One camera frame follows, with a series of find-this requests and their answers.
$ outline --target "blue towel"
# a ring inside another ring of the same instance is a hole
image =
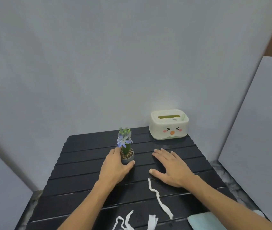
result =
[[[223,224],[211,212],[192,215],[187,219],[193,230],[226,230]]]

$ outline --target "plant pot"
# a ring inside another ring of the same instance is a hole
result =
[[[134,160],[134,158],[135,158],[134,150],[132,148],[131,148],[131,150],[132,150],[133,154],[132,154],[132,156],[130,158],[128,158],[128,159],[122,159],[121,158],[121,162],[122,162],[123,165],[127,165],[130,161]]]

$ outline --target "person's left hand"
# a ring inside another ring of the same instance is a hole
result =
[[[121,163],[120,151],[121,148],[116,147],[106,156],[99,175],[100,181],[111,182],[115,186],[133,168],[135,161],[131,161],[127,165]]]

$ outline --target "black table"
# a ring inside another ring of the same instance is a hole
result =
[[[130,225],[138,230],[146,230],[149,214],[158,217],[162,229],[192,229],[187,217],[208,211],[188,191],[164,184],[149,174],[154,168],[165,172],[162,164],[152,156],[155,148],[175,151],[210,186],[235,200],[209,162],[189,136],[180,139],[155,140],[148,127],[133,128],[131,147],[135,152],[135,167],[120,182],[107,198],[93,229],[112,229],[117,216],[125,216],[134,210]],[[55,164],[54,170],[43,190],[27,230],[55,230],[89,194],[98,180],[104,158],[116,146],[118,130],[69,136]],[[161,209],[156,194],[170,208],[174,217]]]

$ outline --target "floor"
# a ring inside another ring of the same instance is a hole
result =
[[[213,161],[210,163],[215,169],[217,174],[221,177],[222,181],[229,188],[230,192],[236,197],[237,201],[251,210],[259,210],[256,204],[251,198],[244,192],[244,190],[238,185],[234,178],[225,170],[225,168],[218,162]],[[15,230],[25,230],[26,224],[32,216],[33,210],[38,203],[38,199],[42,194],[42,190],[33,193],[31,200],[29,201],[24,213]]]

